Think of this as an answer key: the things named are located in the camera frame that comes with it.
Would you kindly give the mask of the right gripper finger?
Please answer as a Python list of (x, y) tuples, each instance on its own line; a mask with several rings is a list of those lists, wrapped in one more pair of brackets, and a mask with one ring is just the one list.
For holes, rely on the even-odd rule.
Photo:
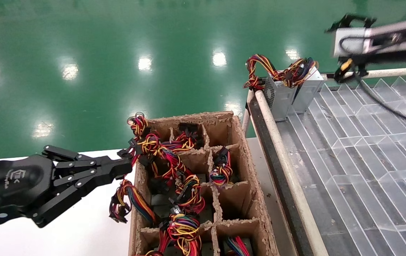
[(339, 28), (350, 28), (353, 21), (363, 22), (364, 28), (370, 28), (376, 22), (376, 18), (360, 16), (358, 14), (345, 14), (339, 21), (335, 21), (326, 33), (335, 32)]
[(334, 72), (333, 79), (338, 83), (347, 83), (352, 80), (360, 81), (363, 76), (368, 74), (366, 65), (367, 57), (340, 57), (338, 59), (339, 67)]

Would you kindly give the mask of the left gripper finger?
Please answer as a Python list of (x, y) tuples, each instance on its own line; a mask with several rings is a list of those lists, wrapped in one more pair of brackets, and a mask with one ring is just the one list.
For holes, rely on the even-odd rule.
[(104, 167), (109, 171), (114, 169), (115, 175), (127, 174), (132, 170), (128, 159), (110, 159), (106, 155), (90, 157), (52, 145), (46, 145), (43, 148), (42, 155), (56, 162), (55, 175), (75, 175), (99, 167)]
[(131, 171), (132, 167), (128, 166), (100, 166), (61, 177), (53, 181), (49, 191), (50, 199), (32, 210), (32, 220), (39, 228), (43, 228), (96, 188), (111, 184)]

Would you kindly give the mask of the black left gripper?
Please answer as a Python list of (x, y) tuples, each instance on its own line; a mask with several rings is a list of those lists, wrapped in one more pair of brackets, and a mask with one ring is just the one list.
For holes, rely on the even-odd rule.
[(0, 225), (16, 218), (32, 218), (51, 186), (52, 160), (32, 155), (0, 160)]

